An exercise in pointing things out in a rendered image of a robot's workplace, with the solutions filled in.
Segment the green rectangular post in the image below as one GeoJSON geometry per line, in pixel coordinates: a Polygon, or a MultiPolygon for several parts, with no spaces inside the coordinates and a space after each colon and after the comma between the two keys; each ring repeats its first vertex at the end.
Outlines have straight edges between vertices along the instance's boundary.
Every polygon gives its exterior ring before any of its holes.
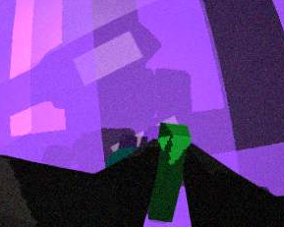
{"type": "Polygon", "coordinates": [[[190,147],[187,125],[160,122],[158,143],[161,143],[156,184],[150,198],[149,220],[172,223],[177,209],[183,178],[183,162],[190,147]]]}

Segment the cyan circle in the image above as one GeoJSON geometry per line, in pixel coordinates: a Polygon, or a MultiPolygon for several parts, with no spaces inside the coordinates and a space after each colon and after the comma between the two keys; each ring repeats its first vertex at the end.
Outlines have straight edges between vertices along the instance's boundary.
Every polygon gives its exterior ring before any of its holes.
{"type": "Polygon", "coordinates": [[[129,156],[129,154],[135,152],[135,150],[137,149],[132,147],[125,147],[115,150],[115,152],[111,153],[110,156],[107,157],[106,168],[107,166],[114,164],[114,162],[117,162],[118,160],[122,160],[122,158],[129,156]]]}

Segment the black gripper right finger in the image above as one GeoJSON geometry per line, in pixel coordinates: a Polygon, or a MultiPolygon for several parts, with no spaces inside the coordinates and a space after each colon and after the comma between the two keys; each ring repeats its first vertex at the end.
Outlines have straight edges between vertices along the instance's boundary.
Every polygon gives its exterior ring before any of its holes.
{"type": "Polygon", "coordinates": [[[191,227],[284,227],[284,197],[259,188],[192,143],[183,182],[191,227]]]}

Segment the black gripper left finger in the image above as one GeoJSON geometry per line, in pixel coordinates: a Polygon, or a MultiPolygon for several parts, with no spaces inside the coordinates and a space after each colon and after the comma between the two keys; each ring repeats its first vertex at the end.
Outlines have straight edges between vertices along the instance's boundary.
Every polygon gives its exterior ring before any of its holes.
{"type": "Polygon", "coordinates": [[[45,227],[143,227],[161,143],[97,173],[0,154],[0,212],[45,227]]]}

